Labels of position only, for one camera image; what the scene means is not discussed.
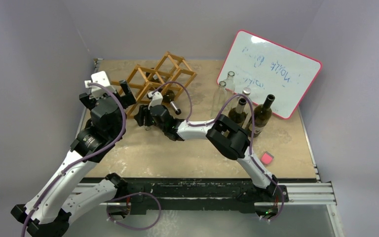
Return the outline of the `olive green wine bottle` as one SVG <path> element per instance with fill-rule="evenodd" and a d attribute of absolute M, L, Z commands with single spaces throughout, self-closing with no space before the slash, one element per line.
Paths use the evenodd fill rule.
<path fill-rule="evenodd" d="M 159 77 L 156 74 L 154 74 L 153 77 L 151 79 L 149 79 L 149 81 L 155 82 L 155 83 L 161 83 Z M 172 107 L 173 111 L 175 112 L 175 114 L 180 115 L 182 113 L 182 111 L 176 105 L 174 99 L 175 99 L 175 93 L 174 93 L 174 91 L 167 90 L 167 92 L 163 95 L 162 102 L 163 103 L 169 103 L 170 106 Z"/>

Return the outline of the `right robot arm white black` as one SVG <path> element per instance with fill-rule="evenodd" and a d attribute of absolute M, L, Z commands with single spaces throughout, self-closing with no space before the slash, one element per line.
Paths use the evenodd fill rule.
<path fill-rule="evenodd" d="M 172 141 L 206 139 L 224 157 L 237 161 L 257 189 L 260 199 L 269 201 L 284 191 L 277 178 L 261 164 L 254 153 L 248 133 L 225 115 L 217 120 L 187 122 L 174 118 L 164 105 L 139 107 L 134 116 L 138 126 L 156 126 Z"/>

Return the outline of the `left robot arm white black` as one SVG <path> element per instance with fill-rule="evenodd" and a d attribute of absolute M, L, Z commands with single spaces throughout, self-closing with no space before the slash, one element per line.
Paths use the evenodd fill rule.
<path fill-rule="evenodd" d="M 127 197 L 126 183 L 119 175 L 109 174 L 100 183 L 72 196 L 85 175 L 115 146 L 126 132 L 126 109 L 136 103 L 129 84 L 119 83 L 122 91 L 110 82 L 89 80 L 90 93 L 80 100 L 90 110 L 91 117 L 81 130 L 66 157 L 42 190 L 28 203 L 18 204 L 11 215 L 22 223 L 21 236 L 60 237 L 79 217 L 100 203 Z"/>

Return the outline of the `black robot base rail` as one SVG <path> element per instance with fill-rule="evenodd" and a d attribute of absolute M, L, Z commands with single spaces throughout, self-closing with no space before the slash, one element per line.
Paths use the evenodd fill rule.
<path fill-rule="evenodd" d="M 132 215 L 148 210 L 238 211 L 275 216 L 288 202 L 286 186 L 254 186 L 249 178 L 121 178 L 108 174 L 117 188 L 115 198 L 125 197 Z"/>

